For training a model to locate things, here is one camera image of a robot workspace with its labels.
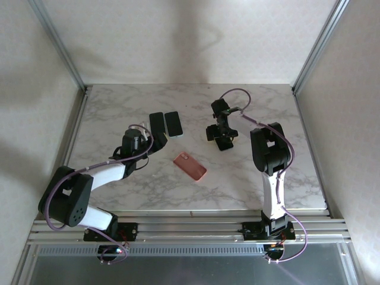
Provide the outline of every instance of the glass panel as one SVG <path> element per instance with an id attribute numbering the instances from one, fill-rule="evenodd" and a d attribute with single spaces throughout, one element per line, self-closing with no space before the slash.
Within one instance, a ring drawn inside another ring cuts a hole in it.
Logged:
<path id="1" fill-rule="evenodd" d="M 300 245 L 286 245 L 286 255 Z M 309 245 L 292 261 L 268 264 L 261 256 L 128 257 L 100 265 L 95 257 L 40 256 L 31 284 L 348 284 L 337 245 Z"/>

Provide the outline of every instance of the marble table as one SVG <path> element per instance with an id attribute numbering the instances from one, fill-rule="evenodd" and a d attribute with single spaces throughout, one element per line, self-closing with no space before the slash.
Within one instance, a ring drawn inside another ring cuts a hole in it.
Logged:
<path id="1" fill-rule="evenodd" d="M 150 156 L 147 167 L 129 178 L 102 186 L 90 203 L 105 210 L 259 210 L 262 179 L 244 136 L 221 152 L 208 142 L 205 129 L 214 124 L 210 104 L 225 91 L 241 87 L 252 95 L 246 114 L 265 123 L 281 123 L 294 145 L 296 159 L 285 178 L 285 205 L 290 209 L 326 209 L 308 145 L 289 85 L 117 84 L 94 85 L 87 100 L 69 166 L 82 168 L 105 161 L 129 124 L 148 122 L 154 112 L 178 111 L 184 135 L 169 139 Z M 244 106 L 244 93 L 228 94 L 230 106 Z M 195 182 L 173 164 L 186 151 L 207 169 Z"/>

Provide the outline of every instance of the ventilation grille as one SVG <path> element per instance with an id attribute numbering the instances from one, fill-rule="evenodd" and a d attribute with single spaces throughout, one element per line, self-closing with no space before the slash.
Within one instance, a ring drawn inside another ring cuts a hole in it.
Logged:
<path id="1" fill-rule="evenodd" d="M 96 245 L 43 245 L 41 257 L 93 257 Z M 214 257 L 262 255 L 262 245 L 135 245 L 129 249 L 133 257 Z"/>

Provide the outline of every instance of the smartphone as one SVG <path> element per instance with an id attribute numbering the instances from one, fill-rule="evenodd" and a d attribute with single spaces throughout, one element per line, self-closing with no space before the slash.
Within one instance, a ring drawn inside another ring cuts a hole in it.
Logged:
<path id="1" fill-rule="evenodd" d="M 184 151 L 173 162 L 195 181 L 199 181 L 207 172 L 204 166 L 200 165 L 199 162 Z"/>
<path id="2" fill-rule="evenodd" d="M 167 134 L 169 137 L 180 137 L 183 135 L 181 121 L 179 120 L 178 112 L 169 112 L 165 114 L 165 122 Z"/>
<path id="3" fill-rule="evenodd" d="M 149 114 L 149 122 L 150 131 L 152 132 L 152 134 L 157 134 L 159 132 L 163 132 L 166 134 L 163 112 Z"/>

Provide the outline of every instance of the aluminum frame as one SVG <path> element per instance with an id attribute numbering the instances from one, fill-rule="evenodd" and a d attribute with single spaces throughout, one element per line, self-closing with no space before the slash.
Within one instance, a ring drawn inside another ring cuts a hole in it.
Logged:
<path id="1" fill-rule="evenodd" d="M 296 104 L 296 107 L 297 107 L 297 111 L 298 111 L 298 115 L 299 115 L 299 118 L 300 118 L 300 121 L 301 121 L 302 129 L 303 129 L 303 132 L 305 133 L 306 142 L 308 143 L 308 149 L 309 149 L 309 152 L 310 152 L 310 155 L 311 155 L 311 159 L 313 161 L 315 173 L 316 173 L 316 176 L 318 178 L 319 185 L 321 186 L 322 195 L 323 195 L 323 197 L 325 199 L 325 202 L 326 202 L 326 205 L 327 205 L 327 209 L 330 212 L 330 216 L 334 217 L 334 215 L 333 215 L 334 211 L 331 211 L 331 205 L 329 203 L 329 200 L 327 199 L 326 190 L 325 190 L 324 182 L 323 182 L 323 179 L 322 179 L 322 174 L 321 174 L 321 171 L 319 169 L 318 162 L 317 162 L 317 159 L 316 159 L 316 155 L 315 155 L 313 147 L 312 147 L 312 143 L 311 143 L 311 140 L 310 140 L 308 129 L 307 129 L 306 124 L 305 124 L 305 120 L 303 119 L 303 115 L 302 115 L 301 108 L 299 106 L 298 98 L 297 98 L 297 96 L 294 93 L 293 93 L 293 95 L 294 95 L 294 103 Z"/>
<path id="2" fill-rule="evenodd" d="M 334 8 L 330 12 L 317 40 L 313 45 L 313 48 L 308 55 L 308 58 L 306 59 L 306 62 L 303 64 L 301 72 L 293 84 L 292 90 L 295 96 L 298 96 L 301 92 L 302 87 L 318 62 L 318 59 L 325 49 L 327 42 L 333 34 L 333 31 L 335 30 L 335 27 L 337 26 L 339 19 L 343 15 L 343 12 L 349 2 L 350 0 L 337 0 L 335 3 Z"/>
<path id="3" fill-rule="evenodd" d="M 70 137 L 68 140 L 68 144 L 65 147 L 65 153 L 64 153 L 64 157 L 62 159 L 62 164 L 65 166 L 68 166 L 72 150 L 74 149 L 75 140 L 77 139 L 77 135 L 78 135 L 80 125 L 82 122 L 82 118 L 83 118 L 83 114 L 84 114 L 84 110 L 86 109 L 88 97 L 91 94 L 91 91 L 92 91 L 92 86 L 89 86 L 86 88 L 84 95 L 83 95 L 83 98 L 82 98 L 82 101 L 80 103 L 80 108 L 79 108 L 79 111 L 77 113 L 77 117 L 75 119 L 74 126 L 73 126 L 72 130 L 70 130 L 71 131 Z"/>
<path id="4" fill-rule="evenodd" d="M 331 218 L 328 210 L 291 212 L 306 227 L 309 243 L 337 244 L 349 284 L 360 284 L 360 274 L 357 273 L 360 267 L 355 255 L 352 257 L 352 241 L 344 219 Z M 242 234 L 237 232 L 242 222 L 259 221 L 260 211 L 121 211 L 115 214 L 120 222 L 139 223 L 137 239 L 130 242 L 134 250 L 132 253 L 136 256 L 261 255 L 264 244 L 275 243 L 267 240 L 244 241 Z M 305 235 L 295 221 L 293 224 L 296 240 L 286 243 L 303 244 Z M 85 242 L 83 236 L 84 229 L 81 227 L 67 227 L 61 232 L 54 232 L 44 220 L 35 220 L 24 258 L 12 284 L 29 284 L 40 254 L 96 256 L 99 245 L 112 244 Z M 221 252 L 226 248 L 230 252 Z"/>
<path id="5" fill-rule="evenodd" d="M 238 232 L 242 228 L 241 223 L 260 221 L 259 211 L 127 211 L 115 214 L 120 223 L 139 224 L 134 242 L 136 244 L 275 243 L 270 240 L 244 241 L 243 235 Z M 344 219 L 331 219 L 328 210 L 293 210 L 292 214 L 306 227 L 310 243 L 351 241 Z M 288 242 L 303 243 L 303 230 L 292 221 L 296 240 Z M 61 232 L 54 232 L 44 220 L 36 220 L 31 227 L 27 244 L 97 244 L 84 242 L 83 234 L 81 227 L 67 227 Z"/>
<path id="6" fill-rule="evenodd" d="M 58 36 L 58 32 L 56 31 L 56 28 L 54 27 L 53 22 L 48 12 L 46 11 L 46 8 L 43 5 L 42 1 L 28 0 L 28 2 L 31 8 L 33 9 L 35 15 L 37 16 L 38 20 L 40 21 L 42 27 L 44 28 L 46 34 L 49 36 L 50 40 L 52 41 L 53 46 L 55 47 L 56 51 L 61 57 L 71 77 L 74 79 L 75 83 L 77 84 L 78 88 L 81 89 L 82 91 L 85 91 L 86 87 L 83 83 L 81 75 L 79 74 L 77 68 L 75 67 L 64 43 L 62 42 L 61 38 Z"/>

